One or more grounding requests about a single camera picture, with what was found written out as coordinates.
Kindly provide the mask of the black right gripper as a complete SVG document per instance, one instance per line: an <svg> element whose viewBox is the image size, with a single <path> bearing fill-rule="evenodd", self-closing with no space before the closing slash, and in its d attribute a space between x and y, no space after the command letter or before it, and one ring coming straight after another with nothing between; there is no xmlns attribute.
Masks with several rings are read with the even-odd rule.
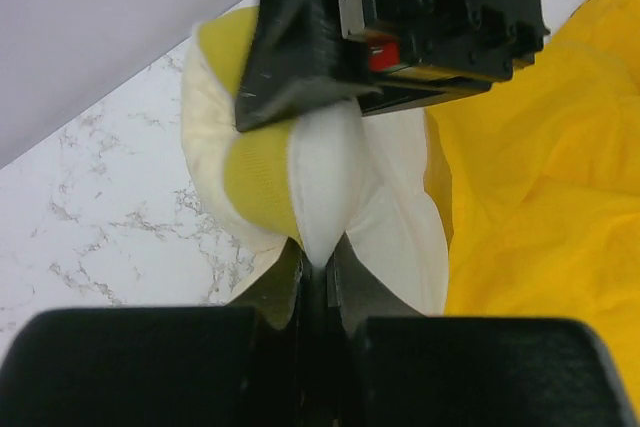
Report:
<svg viewBox="0 0 640 427"><path fill-rule="evenodd" d="M541 0L344 0L352 41L339 0L260 0L236 127L358 96L376 115L483 94L533 65L548 33Z"/></svg>

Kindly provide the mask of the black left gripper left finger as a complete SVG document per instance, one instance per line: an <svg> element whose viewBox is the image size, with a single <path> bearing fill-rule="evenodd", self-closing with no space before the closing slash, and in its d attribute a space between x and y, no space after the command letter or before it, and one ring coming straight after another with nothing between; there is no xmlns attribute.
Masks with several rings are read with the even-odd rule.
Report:
<svg viewBox="0 0 640 427"><path fill-rule="evenodd" d="M1 367L5 426L295 426L301 252L226 306L33 317Z"/></svg>

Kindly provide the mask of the yellow pillowcase with logo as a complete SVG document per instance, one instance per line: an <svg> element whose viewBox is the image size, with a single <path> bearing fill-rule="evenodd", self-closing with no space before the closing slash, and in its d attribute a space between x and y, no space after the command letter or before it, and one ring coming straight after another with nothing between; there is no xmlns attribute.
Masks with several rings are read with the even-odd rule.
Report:
<svg viewBox="0 0 640 427"><path fill-rule="evenodd" d="M425 123L446 313L585 322L637 400L639 0L586 0L533 66Z"/></svg>

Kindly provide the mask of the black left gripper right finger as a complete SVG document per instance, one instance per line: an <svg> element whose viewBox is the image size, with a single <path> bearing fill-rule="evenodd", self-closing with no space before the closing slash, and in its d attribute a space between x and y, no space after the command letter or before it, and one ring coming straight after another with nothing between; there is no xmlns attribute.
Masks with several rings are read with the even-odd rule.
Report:
<svg viewBox="0 0 640 427"><path fill-rule="evenodd" d="M425 316L350 242L327 268L339 332L330 387L344 426L629 426L630 396L600 337L548 317Z"/></svg>

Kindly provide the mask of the white pillow yellow piping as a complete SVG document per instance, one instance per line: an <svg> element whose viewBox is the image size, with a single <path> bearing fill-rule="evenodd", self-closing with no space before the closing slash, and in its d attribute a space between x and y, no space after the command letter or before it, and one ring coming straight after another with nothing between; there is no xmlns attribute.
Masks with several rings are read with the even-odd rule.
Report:
<svg viewBox="0 0 640 427"><path fill-rule="evenodd" d="M234 101L257 11L198 24L181 86L181 144L195 190L219 225L254 254L238 298L293 240L314 266L347 238L364 266L410 307L444 312L448 247L424 188L421 110L363 118L353 100L252 132Z"/></svg>

